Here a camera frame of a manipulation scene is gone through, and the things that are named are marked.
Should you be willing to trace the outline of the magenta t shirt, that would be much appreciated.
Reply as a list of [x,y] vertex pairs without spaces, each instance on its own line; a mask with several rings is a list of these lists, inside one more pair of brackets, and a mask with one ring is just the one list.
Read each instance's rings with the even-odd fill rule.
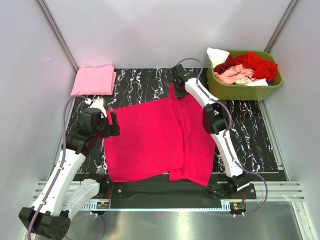
[[112,181],[137,182],[164,173],[170,181],[189,180],[207,186],[216,144],[202,126],[203,109],[188,95],[115,110],[119,136],[104,139]]

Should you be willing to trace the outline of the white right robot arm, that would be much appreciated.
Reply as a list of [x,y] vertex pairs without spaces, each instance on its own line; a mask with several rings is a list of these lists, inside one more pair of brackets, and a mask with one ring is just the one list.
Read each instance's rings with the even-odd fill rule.
[[221,155],[225,174],[228,177],[227,192],[232,198],[239,198],[250,185],[241,166],[231,136],[231,114],[222,100],[213,96],[197,80],[194,74],[174,74],[174,87],[181,94],[190,94],[202,107],[202,126],[211,135]]

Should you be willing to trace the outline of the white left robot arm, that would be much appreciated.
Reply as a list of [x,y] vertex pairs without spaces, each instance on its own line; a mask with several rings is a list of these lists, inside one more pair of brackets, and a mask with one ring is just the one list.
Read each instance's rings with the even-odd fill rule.
[[91,198],[103,198],[108,193],[106,177],[91,173],[76,190],[67,194],[78,169],[97,142],[119,135],[116,112],[107,114],[96,107],[84,109],[80,121],[65,135],[57,164],[42,192],[31,207],[23,207],[19,212],[28,239],[35,234],[62,240],[77,212]]

